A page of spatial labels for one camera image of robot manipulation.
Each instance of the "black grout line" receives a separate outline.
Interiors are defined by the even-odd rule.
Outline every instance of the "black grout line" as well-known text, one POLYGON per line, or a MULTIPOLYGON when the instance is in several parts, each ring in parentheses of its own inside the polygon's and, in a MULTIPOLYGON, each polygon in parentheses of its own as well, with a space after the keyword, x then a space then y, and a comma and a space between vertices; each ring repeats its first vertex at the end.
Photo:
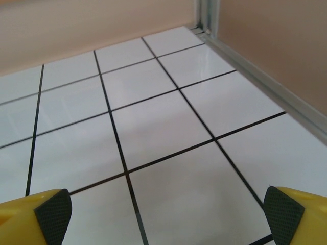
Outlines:
POLYGON ((146 163, 146 164, 144 164, 144 165, 141 165, 141 166, 138 166, 138 167, 132 168, 131 170, 128 171, 128 173, 133 173, 133 172, 138 171, 138 170, 141 170, 141 169, 143 169, 143 168, 146 168, 146 167, 152 166, 152 165, 154 165, 154 164, 157 164, 157 163, 160 163, 160 162, 165 161, 165 160, 167 160, 167 159, 170 159, 170 158, 176 157, 176 156, 178 156, 178 155, 181 155, 181 154, 183 154, 183 153, 189 152, 189 151, 191 151, 191 150, 194 150, 194 149, 199 148, 199 147, 201 147, 201 146, 204 146, 204 145, 206 145, 206 144, 212 143, 212 142, 214 142, 214 141, 215 141, 214 139, 206 140, 206 141, 204 141, 204 142, 202 142, 202 143, 196 144, 196 145, 194 145, 194 146, 191 146, 191 147, 186 148, 186 149, 184 149, 184 150, 181 150, 181 151, 179 151, 179 152, 175 152, 175 153, 173 153, 173 154, 167 155, 167 156, 165 156, 165 157, 161 157, 161 158, 159 158, 159 159, 157 159, 157 160, 154 160, 154 161, 152 161, 152 162, 146 163))
MULTIPOLYGON (((209 80, 211 80, 211 79, 215 79, 215 78, 218 78, 218 77, 222 77, 222 76, 224 76, 224 75, 228 75, 228 74, 233 73, 233 72, 235 72, 235 71, 236 71, 236 70, 232 70, 232 71, 229 71, 229 72, 226 72, 226 73, 223 73, 223 74, 220 74, 220 75, 217 75, 217 76, 214 76, 214 77, 208 78, 208 79, 201 80, 201 81, 199 81, 199 82, 195 82, 195 83, 192 83, 192 84, 188 84, 188 85, 185 85, 185 86, 180 87, 180 89, 184 89, 184 88, 191 87, 191 86, 196 85, 196 84, 199 84, 199 83, 203 83, 203 82, 209 81, 209 80)), ((130 103, 130 104, 124 105, 124 106, 117 107, 117 108, 115 108, 115 109, 112 109, 111 111, 113 112, 113 111, 117 111, 117 110, 120 110, 120 109, 123 109, 123 108, 129 107, 129 106, 133 106, 133 105, 135 105, 135 104, 138 104, 138 103, 141 103, 141 102, 144 102, 144 101, 148 101, 148 100, 150 100, 150 99, 154 99, 154 98, 156 98, 156 97, 159 97, 159 96, 162 96, 162 95, 165 95, 165 94, 171 93, 171 92, 175 92, 175 91, 177 91, 177 90, 178 90, 178 89, 173 89, 173 90, 170 90, 170 91, 167 91, 167 92, 164 92, 164 93, 160 93, 160 94, 154 95, 154 96, 152 96, 152 97, 145 98, 145 99, 143 99, 143 100, 139 100, 139 101, 136 101, 136 102, 133 102, 133 103, 130 103)), ((63 126, 60 126, 60 127, 57 127, 57 128, 54 128, 54 129, 51 129, 51 130, 48 130, 48 131, 45 131, 45 132, 43 132, 43 133, 37 134, 36 136, 40 136, 40 135, 44 135, 44 134, 47 134, 47 133, 51 133, 51 132, 54 132, 54 131, 56 131, 56 130, 59 130, 59 129, 62 129, 62 128, 66 128, 66 127, 69 127, 69 126, 71 126, 71 125, 78 124, 78 123, 81 123, 81 122, 83 122, 83 121, 86 121, 86 120, 89 120, 89 119, 92 119, 92 118, 95 118, 95 117, 98 117, 98 116, 101 116, 101 115, 104 115, 104 114, 107 114, 107 113, 108 113, 108 111, 107 111, 107 112, 100 113, 100 114, 97 114, 97 115, 94 115, 94 116, 90 116, 90 117, 84 118, 84 119, 82 119, 82 120, 75 121, 75 122, 72 122, 72 123, 70 123, 70 124, 63 125, 63 126)), ((7 147, 7 146, 11 146, 11 145, 13 145, 13 144, 17 144, 17 143, 20 143, 20 142, 23 142, 23 141, 29 140, 29 139, 32 139, 32 138, 33 138, 33 136, 30 136, 30 137, 27 137, 27 138, 24 138, 24 139, 20 139, 20 140, 18 140, 18 141, 14 141, 14 142, 9 143, 9 144, 2 145, 2 146, 0 146, 0 149, 5 148, 5 147, 7 147)))
MULTIPOLYGON (((150 50, 150 52, 154 54, 154 52, 151 50, 151 48, 149 47, 149 45, 147 44, 147 42, 144 40, 144 38, 142 38, 142 40, 145 43, 145 45, 148 47, 148 49, 150 50)), ((178 89, 178 91, 180 92, 180 94, 182 95, 182 97, 185 99, 186 103, 189 105, 189 107, 191 108, 191 110, 194 112, 194 114, 200 120, 200 122, 202 123, 202 125, 204 126, 204 128, 207 130, 207 132, 209 133, 209 135, 212 137, 212 139, 215 139, 214 134, 211 132, 211 130, 209 129, 209 127, 205 124, 205 122, 201 118, 200 114, 195 110, 195 108, 193 107, 193 105, 191 104, 191 102, 188 100, 188 98, 185 96, 185 94, 182 92, 182 90, 178 87, 178 85, 176 84, 176 82, 174 81, 174 79, 172 78, 172 76, 168 73, 168 71, 162 65, 162 63, 160 62, 160 60, 158 58, 156 58, 156 59, 157 59, 159 65, 162 67, 162 69, 167 74, 167 76, 171 79, 172 83, 178 89)), ((232 166, 232 168, 235 170, 235 172, 241 178, 241 180, 243 181, 243 183, 245 184, 245 186, 248 188, 248 190, 250 191, 250 193, 253 195, 254 199, 257 201, 257 203, 260 205, 260 207, 263 208, 262 201, 260 200, 260 198, 258 197, 258 195, 254 192, 254 190, 252 189, 252 187, 250 186, 250 184, 247 182, 247 180, 244 178, 244 176, 239 171, 239 169, 236 167, 236 165, 234 164, 234 162, 232 161, 232 159, 229 157, 229 155, 227 154, 227 152, 225 151, 225 149, 222 147, 222 145, 216 139, 215 139, 215 143, 218 146, 218 148, 220 149, 220 151, 224 154, 224 156, 228 160, 229 164, 232 166)))
MULTIPOLYGON (((198 45, 195 45, 195 46, 192 46, 192 47, 187 47, 187 48, 184 48, 182 50, 178 50, 178 51, 174 51, 174 52, 171 52, 169 54, 165 54, 165 55, 161 55, 159 57, 163 57, 163 56, 167 56, 167 55, 171 55, 171 54, 174 54, 174 53, 178 53, 180 51, 184 51, 184 50, 188 50, 188 49, 191 49, 191 48, 194 48, 194 47, 197 47, 197 46, 201 46, 201 45, 204 45, 205 43, 201 43, 201 44, 198 44, 198 45)), ((155 57, 154 58, 150 58, 150 59, 147 59, 147 60, 143 60, 143 61, 139 61, 139 62, 136 62, 136 63, 133 63, 133 64, 130 64, 130 65, 125 65, 123 67, 119 67, 119 68, 116 68, 116 69, 113 69, 113 70, 109 70, 109 71, 105 71, 103 73, 101 73, 102 75, 104 74, 107 74, 107 73, 110 73, 110 72, 113 72, 113 71, 116 71, 116 70, 121 70, 121 69, 124 69, 124 68, 127 68, 127 67, 130 67, 130 66, 134 66, 134 65, 138 65, 138 64, 141 64, 141 63, 144 63, 144 62, 147 62, 147 61, 150 61, 150 60, 154 60, 156 59, 155 57)), ((48 91, 51 91, 51 90, 54 90, 54 89, 57 89, 57 88, 61 88, 61 87, 65 87, 67 85, 71 85, 71 84, 74 84, 74 83, 78 83, 78 82, 82 82, 84 80, 87 80, 87 79, 91 79, 91 78, 95 78, 99 76, 99 74, 96 74, 96 75, 92 75, 90 77, 87 77, 87 78, 82 78, 82 79, 79 79, 79 80, 76 80, 76 81, 72 81, 72 82, 69 82, 69 83, 65 83, 65 84, 62 84, 62 85, 59 85, 59 86, 56 86, 56 87, 53 87, 53 88, 49 88, 49 89, 45 89, 42 91, 42 93, 44 92, 48 92, 48 91)), ((34 96, 34 95, 37 95, 38 93, 33 93, 33 94, 29 94, 29 95, 26 95, 26 96, 23 96, 23 97, 19 97, 19 98, 16 98, 16 99, 13 99, 13 100, 10 100, 10 101, 6 101, 6 102, 2 102, 0 103, 0 106, 3 106, 5 104, 9 104, 11 102, 15 102, 15 101, 19 101, 19 100, 22 100, 22 99, 26 99, 28 97, 31 97, 31 96, 34 96)))
POLYGON ((204 44, 205 43, 201 43, 201 44, 197 44, 197 45, 194 45, 194 46, 191 46, 191 47, 186 47, 186 48, 183 48, 182 50, 177 50, 177 51, 174 51, 174 52, 171 52, 171 53, 168 53, 168 54, 160 55, 157 58, 161 58, 161 57, 164 57, 164 56, 167 56, 167 55, 172 55, 172 54, 179 53, 179 52, 185 51, 185 50, 190 50, 191 48, 202 46, 204 44))
POLYGON ((37 131, 37 121, 38 121, 38 118, 39 118, 39 108, 40 108, 40 101, 41 101, 43 71, 44 71, 44 65, 42 65, 42 69, 41 69, 40 85, 39 85, 39 92, 38 92, 36 111, 35 111, 35 121, 34 121, 32 147, 31 147, 30 165, 29 165, 29 172, 28 172, 28 176, 27 176, 25 196, 30 195, 30 189, 31 189, 34 151, 35 151, 35 142, 36 142, 36 131, 37 131))
POLYGON ((250 193, 252 194, 252 196, 254 197, 254 199, 256 200, 256 202, 263 209, 264 208, 264 204, 262 203, 261 199, 254 192, 254 190, 252 189, 252 187, 250 186, 250 184, 247 182, 247 180, 245 179, 245 177, 242 175, 241 171, 237 168, 237 166, 235 165, 235 163, 232 161, 232 159, 230 158, 230 156, 227 154, 227 152, 225 151, 225 149, 223 148, 223 146, 218 142, 218 140, 215 140, 215 143, 218 146, 218 148, 221 150, 221 152, 224 154, 224 156, 228 160, 229 164, 232 166, 232 168, 238 174, 238 176, 240 177, 240 179, 243 181, 243 183, 246 186, 246 188, 250 191, 250 193))
POLYGON ((274 238, 272 237, 272 234, 270 234, 268 236, 265 236, 264 238, 261 238, 258 241, 251 243, 250 245, 265 245, 273 240, 274 240, 274 238))
POLYGON ((13 100, 10 100, 10 101, 5 101, 5 102, 2 102, 0 103, 0 106, 4 106, 6 104, 9 104, 9 103, 12 103, 12 102, 15 102, 15 101, 19 101, 19 100, 23 100, 23 99, 26 99, 28 97, 32 97, 32 96, 35 96, 35 95, 38 95, 38 93, 31 93, 29 95, 25 95, 23 97, 19 97, 19 98, 16 98, 16 99, 13 99, 13 100))
POLYGON ((79 79, 79 80, 76 80, 76 81, 72 81, 72 82, 69 82, 69 83, 65 83, 65 84, 59 85, 57 87, 48 88, 48 89, 43 90, 42 93, 49 92, 49 91, 54 90, 54 89, 57 89, 57 88, 66 87, 67 85, 71 85, 71 84, 74 84, 74 83, 82 82, 82 81, 85 81, 87 79, 95 78, 97 76, 98 76, 98 74, 93 75, 93 76, 90 76, 90 77, 87 77, 87 78, 82 78, 82 79, 79 79))
POLYGON ((183 89, 183 88, 187 88, 187 87, 191 87, 193 85, 196 85, 196 84, 199 84, 199 83, 203 83, 203 82, 206 82, 206 81, 209 81, 209 80, 212 80, 212 79, 215 79, 215 78, 219 78, 219 77, 222 77, 224 75, 228 75, 228 74, 231 74, 233 72, 236 72, 237 70, 231 70, 231 71, 228 71, 228 72, 225 72, 223 74, 220 74, 220 75, 217 75, 217 76, 214 76, 214 77, 211 77, 211 78, 207 78, 207 79, 203 79, 199 82, 195 82, 195 83, 192 83, 192 84, 187 84, 185 86, 182 86, 182 87, 179 87, 180 89, 183 89))
POLYGON ((274 118, 276 118, 276 117, 279 117, 279 116, 282 116, 282 115, 285 115, 285 114, 286 114, 286 112, 285 112, 285 111, 282 111, 282 112, 277 113, 277 114, 275 114, 275 115, 268 116, 268 117, 266 117, 266 118, 264 118, 264 119, 261 119, 261 120, 259 120, 259 121, 253 122, 253 123, 248 124, 248 125, 246 125, 246 126, 243 126, 243 127, 241 127, 241 128, 235 129, 235 130, 230 131, 230 132, 228 132, 228 133, 226 133, 226 134, 222 134, 222 135, 216 137, 215 140, 219 140, 219 139, 225 138, 225 137, 227 137, 227 136, 229 136, 229 135, 232 135, 232 134, 235 134, 235 133, 241 132, 241 131, 243 131, 243 130, 246 130, 246 129, 248 129, 248 128, 252 128, 253 126, 256 126, 256 125, 262 124, 262 123, 264 123, 264 122, 266 122, 266 121, 272 120, 272 119, 274 119, 274 118))
POLYGON ((111 111, 111 108, 110 108, 110 103, 109 103, 108 95, 107 95, 107 92, 106 92, 106 88, 105 88, 103 78, 102 78, 102 75, 101 75, 100 66, 99 66, 96 51, 94 51, 94 57, 96 59, 96 63, 97 63, 97 67, 98 67, 98 71, 99 71, 99 75, 100 75, 100 80, 101 80, 101 84, 102 84, 102 89, 103 89, 103 93, 104 93, 104 96, 105 96, 105 99, 106 99, 106 103, 107 103, 107 107, 108 107, 108 111, 109 111, 109 115, 110 115, 110 120, 111 120, 111 124, 112 124, 112 128, 113 128, 113 132, 114 132, 114 136, 115 136, 115 139, 116 139, 119 155, 121 157, 121 161, 122 161, 122 165, 123 165, 123 169, 124 169, 124 174, 125 174, 125 177, 126 177, 129 193, 130 193, 130 196, 131 196, 131 199, 132 199, 132 203, 133 203, 133 207, 134 207, 134 211, 135 211, 139 231, 141 233, 143 244, 144 245, 149 245, 147 235, 145 233, 143 221, 142 221, 142 218, 141 218, 141 214, 139 212, 138 204, 137 204, 137 201, 136 201, 135 193, 134 193, 134 190, 133 190, 132 182, 131 182, 129 174, 128 174, 128 169, 127 169, 125 157, 124 157, 124 154, 123 154, 123 149, 122 149, 122 146, 121 146, 121 143, 120 143, 120 140, 119 140, 119 136, 118 136, 118 132, 117 132, 117 128, 116 128, 116 125, 115 125, 115 122, 114 122, 114 119, 113 119, 113 115, 112 115, 112 111, 111 111))
POLYGON ((109 182, 109 181, 111 181, 111 180, 117 179, 117 178, 122 177, 122 176, 124 176, 124 175, 125 175, 125 173, 121 173, 121 174, 118 174, 118 175, 115 175, 115 176, 109 177, 109 178, 107 178, 107 179, 104 179, 104 180, 101 180, 101 181, 95 182, 95 183, 93 183, 93 184, 90 184, 90 185, 84 186, 84 187, 82 187, 82 188, 79 188, 79 189, 77 189, 77 190, 74 190, 74 191, 70 192, 69 195, 75 195, 75 194, 77 194, 77 193, 80 193, 80 192, 82 192, 82 191, 85 191, 85 190, 91 189, 91 188, 96 187, 96 186, 98 186, 98 185, 101 185, 101 184, 107 183, 107 182, 109 182))
MULTIPOLYGON (((128 173, 131 174, 131 173, 133 173, 133 172, 135 172, 135 171, 138 171, 138 170, 141 170, 141 169, 143 169, 143 168, 146 168, 146 167, 149 167, 149 166, 155 165, 155 164, 160 163, 160 162, 162 162, 162 161, 168 160, 168 159, 170 159, 170 158, 176 157, 176 156, 181 155, 181 154, 183 154, 183 153, 186 153, 186 152, 189 152, 189 151, 194 150, 194 149, 196 149, 196 148, 199 148, 199 147, 201 147, 201 146, 204 146, 204 145, 206 145, 206 144, 212 143, 212 142, 214 142, 216 139, 222 139, 222 138, 225 138, 225 137, 227 137, 227 136, 230 136, 230 135, 235 134, 235 133, 238 133, 238 132, 240 132, 240 131, 243 131, 243 130, 249 129, 249 128, 253 127, 253 126, 256 126, 256 125, 262 124, 262 123, 264 123, 264 122, 266 122, 266 121, 272 120, 272 119, 274 119, 274 118, 276 118, 276 117, 279 117, 279 116, 281 116, 281 115, 284 115, 284 114, 286 114, 286 112, 278 113, 278 114, 276 114, 276 115, 273 115, 273 116, 267 117, 267 118, 265 118, 265 119, 262 119, 262 120, 259 120, 259 121, 257 121, 257 122, 254 122, 254 123, 252 123, 252 124, 249 124, 249 125, 246 125, 246 126, 244 126, 244 127, 241 127, 241 128, 239 128, 239 129, 233 130, 233 131, 231 131, 231 132, 229 132, 229 133, 226 133, 226 134, 223 134, 223 135, 221 135, 221 136, 218 136, 218 137, 216 137, 215 139, 209 139, 209 140, 206 140, 206 141, 204 141, 204 142, 202 142, 202 143, 199 143, 199 144, 196 144, 196 145, 194 145, 194 146, 191 146, 191 147, 189 147, 189 148, 185 148, 185 149, 183 149, 183 150, 181 150, 181 151, 178 151, 178 152, 172 153, 172 154, 167 155, 167 156, 165 156, 165 157, 161 157, 161 158, 156 159, 156 160, 154 160, 154 161, 152 161, 152 162, 149 162, 149 163, 146 163, 146 164, 144 164, 144 165, 141 165, 141 166, 138 166, 138 167, 132 168, 132 169, 128 170, 128 173)), ((83 187, 83 188, 80 188, 80 189, 78 189, 78 190, 75 190, 75 191, 71 192, 71 194, 76 194, 76 193, 79 193, 79 192, 81 192, 81 191, 84 191, 84 190, 90 189, 90 188, 93 187, 93 185, 94 185, 94 186, 97 186, 97 185, 99 185, 99 184, 101 184, 101 183, 108 182, 108 181, 110 181, 111 179, 116 179, 116 178, 118 178, 118 177, 120 177, 120 176, 121 176, 121 175, 119 174, 119 175, 116 175, 116 176, 110 177, 110 178, 108 178, 108 179, 106 179, 106 180, 102 180, 102 181, 100 181, 100 182, 96 182, 96 183, 94 183, 94 184, 91 184, 91 185, 85 186, 85 187, 83 187)))
POLYGON ((8 147, 8 146, 11 146, 13 144, 21 143, 23 141, 26 141, 26 140, 29 140, 29 139, 32 139, 32 138, 33 138, 33 136, 30 136, 30 137, 27 137, 27 138, 24 138, 24 139, 20 139, 20 140, 14 141, 14 142, 9 143, 9 144, 4 144, 4 145, 0 146, 0 149, 5 148, 5 147, 8 147))
POLYGON ((154 60, 155 58, 150 58, 150 59, 147 59, 147 60, 143 60, 143 61, 138 61, 136 63, 133 63, 133 64, 130 64, 130 65, 125 65, 123 67, 119 67, 119 68, 116 68, 116 69, 113 69, 113 70, 109 70, 109 71, 105 71, 103 73, 101 73, 102 75, 105 75, 107 73, 110 73, 110 72, 113 72, 113 71, 117 71, 117 70, 121 70, 121 69, 124 69, 124 68, 127 68, 127 67, 130 67, 130 66, 134 66, 134 65, 138 65, 138 64, 142 64, 142 63, 145 63, 147 61, 150 61, 150 60, 154 60))
POLYGON ((69 127, 69 126, 72 126, 72 125, 75 125, 75 124, 79 124, 79 123, 82 123, 82 122, 84 122, 84 121, 87 121, 87 120, 90 120, 90 119, 96 118, 96 117, 98 117, 98 116, 105 115, 105 114, 107 114, 107 113, 109 113, 109 112, 108 112, 108 111, 107 111, 107 112, 102 112, 102 113, 100 113, 100 114, 97 114, 97 115, 94 115, 94 116, 90 116, 90 117, 87 117, 87 118, 84 118, 84 119, 81 119, 81 120, 78 120, 78 121, 72 122, 72 123, 70 123, 70 124, 66 124, 66 125, 63 125, 63 126, 57 127, 57 128, 55 128, 55 129, 51 129, 51 130, 45 131, 45 132, 43 132, 43 133, 39 133, 39 134, 37 134, 36 136, 41 136, 41 135, 44 135, 44 134, 48 134, 48 133, 51 133, 51 132, 57 131, 57 130, 59 130, 59 129, 64 129, 64 128, 67 128, 67 127, 69 127))
POLYGON ((120 110, 120 109, 123 109, 123 108, 129 107, 129 106, 132 106, 132 105, 135 105, 135 104, 138 104, 138 103, 144 102, 144 101, 148 101, 148 100, 150 100, 150 99, 154 99, 154 98, 156 98, 156 97, 159 97, 159 96, 162 96, 162 95, 165 95, 165 94, 171 93, 171 92, 175 92, 175 91, 177 91, 177 89, 169 90, 169 91, 167 91, 167 92, 160 93, 160 94, 154 95, 154 96, 152 96, 152 97, 148 97, 148 98, 146 98, 146 99, 143 99, 143 100, 140 100, 140 101, 133 102, 133 103, 131 103, 131 104, 127 104, 127 105, 124 105, 124 106, 120 106, 120 107, 117 107, 117 108, 115 108, 115 109, 112 109, 111 111, 112 111, 112 112, 113 112, 113 111, 117 111, 117 110, 120 110))

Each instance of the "beige wall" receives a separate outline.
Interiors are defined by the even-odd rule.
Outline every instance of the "beige wall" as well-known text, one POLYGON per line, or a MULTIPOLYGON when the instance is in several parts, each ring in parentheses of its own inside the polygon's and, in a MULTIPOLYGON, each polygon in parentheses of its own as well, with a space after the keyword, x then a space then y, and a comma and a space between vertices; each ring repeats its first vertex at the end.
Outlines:
POLYGON ((221 0, 218 37, 327 115, 327 1, 221 0))
POLYGON ((0 6, 0 75, 194 21, 193 0, 25 0, 0 6))

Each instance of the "white tile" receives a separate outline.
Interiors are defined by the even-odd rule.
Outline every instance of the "white tile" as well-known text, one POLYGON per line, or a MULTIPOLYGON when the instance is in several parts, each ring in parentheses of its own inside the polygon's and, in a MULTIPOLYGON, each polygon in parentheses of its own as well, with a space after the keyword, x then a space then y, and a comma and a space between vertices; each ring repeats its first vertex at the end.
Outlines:
POLYGON ((215 136, 283 111, 238 72, 182 91, 215 136))
POLYGON ((0 203, 25 196, 32 140, 0 149, 0 203))
POLYGON ((0 104, 39 91, 41 66, 0 77, 0 104))
POLYGON ((72 196, 63 245, 143 245, 125 177, 72 196))
POLYGON ((129 169, 210 139, 179 92, 113 112, 129 169))
POLYGON ((186 27, 177 27, 152 34, 144 37, 144 39, 156 56, 165 55, 203 43, 186 27))
POLYGON ((156 60, 107 73, 103 80, 112 109, 176 88, 156 60))
POLYGON ((228 136, 221 143, 262 200, 270 185, 327 197, 327 147, 290 116, 228 136))
POLYGON ((159 58, 178 86, 185 86, 234 70, 207 45, 159 58))
POLYGON ((0 146, 33 136, 37 95, 0 106, 0 146))
POLYGON ((36 137, 31 192, 74 191, 123 172, 109 114, 36 137))
POLYGON ((239 244, 269 235, 265 215, 208 144, 130 175, 149 244, 239 244))
POLYGON ((153 58, 140 38, 101 48, 96 53, 101 72, 153 58))
POLYGON ((93 52, 58 60, 44 66, 42 90, 99 74, 93 52))
POLYGON ((106 111, 108 109, 99 77, 43 92, 37 133, 106 111))

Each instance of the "black rubber pad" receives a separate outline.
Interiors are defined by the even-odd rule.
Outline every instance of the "black rubber pad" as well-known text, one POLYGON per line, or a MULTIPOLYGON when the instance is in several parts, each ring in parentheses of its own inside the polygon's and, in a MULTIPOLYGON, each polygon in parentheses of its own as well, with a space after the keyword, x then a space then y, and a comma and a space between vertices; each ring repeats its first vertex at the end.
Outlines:
POLYGON ((270 186, 264 199, 264 211, 276 245, 290 245, 305 208, 270 186))
POLYGON ((72 215, 72 201, 63 189, 34 209, 47 245, 61 245, 72 215))

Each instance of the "glossy floor surface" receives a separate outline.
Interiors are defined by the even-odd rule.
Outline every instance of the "glossy floor surface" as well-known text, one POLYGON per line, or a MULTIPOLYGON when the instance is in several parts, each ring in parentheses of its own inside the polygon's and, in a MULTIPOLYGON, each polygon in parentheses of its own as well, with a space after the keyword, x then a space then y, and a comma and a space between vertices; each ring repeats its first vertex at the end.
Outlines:
POLYGON ((327 196, 327 148, 184 27, 1 77, 0 122, 0 202, 67 188, 64 244, 274 244, 269 185, 327 196))

